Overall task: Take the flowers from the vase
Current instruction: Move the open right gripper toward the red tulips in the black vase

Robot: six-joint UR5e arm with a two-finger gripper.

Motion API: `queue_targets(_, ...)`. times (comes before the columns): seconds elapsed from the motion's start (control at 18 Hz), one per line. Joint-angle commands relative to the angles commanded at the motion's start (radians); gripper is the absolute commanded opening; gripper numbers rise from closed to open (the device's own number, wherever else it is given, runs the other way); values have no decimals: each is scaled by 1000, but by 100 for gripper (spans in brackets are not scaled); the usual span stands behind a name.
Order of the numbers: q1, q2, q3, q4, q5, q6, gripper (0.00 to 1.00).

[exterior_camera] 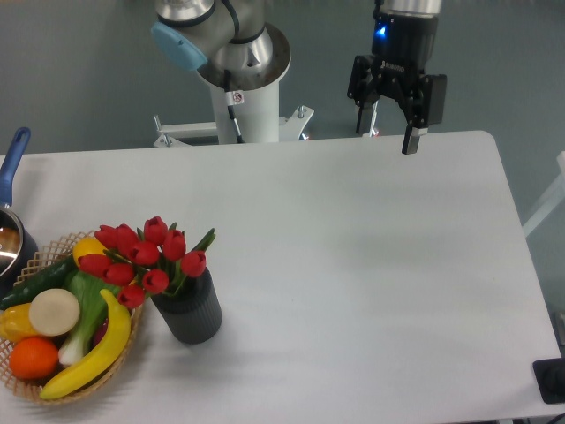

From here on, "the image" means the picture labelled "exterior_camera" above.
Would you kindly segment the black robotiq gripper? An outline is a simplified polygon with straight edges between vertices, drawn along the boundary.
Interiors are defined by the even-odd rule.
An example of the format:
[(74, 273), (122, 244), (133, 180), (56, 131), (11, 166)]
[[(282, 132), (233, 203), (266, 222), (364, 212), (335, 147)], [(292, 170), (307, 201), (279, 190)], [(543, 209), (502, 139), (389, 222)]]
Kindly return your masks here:
[(426, 75), (438, 27), (436, 8), (373, 10), (372, 52), (355, 56), (347, 96), (357, 106), (356, 133), (366, 103), (387, 97), (403, 106), (407, 120), (402, 153), (416, 154), (420, 138), (442, 122), (445, 74)]

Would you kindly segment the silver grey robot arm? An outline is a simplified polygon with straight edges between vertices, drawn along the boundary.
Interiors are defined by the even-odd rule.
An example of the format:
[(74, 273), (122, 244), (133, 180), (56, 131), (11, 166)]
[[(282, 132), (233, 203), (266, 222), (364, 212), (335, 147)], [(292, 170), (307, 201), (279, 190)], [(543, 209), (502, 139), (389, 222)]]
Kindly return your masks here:
[[(313, 111), (279, 113), (279, 84), (290, 68), (285, 35), (265, 18), (261, 1), (159, 1), (151, 35), (176, 66), (208, 85), (214, 121), (159, 125), (160, 142), (213, 135), (222, 144), (302, 140)], [(443, 119), (447, 77), (425, 67), (439, 24), (438, 1), (378, 1), (372, 50), (355, 58), (347, 95), (357, 107), (356, 133), (373, 137), (381, 98), (397, 103), (406, 121), (402, 151)]]

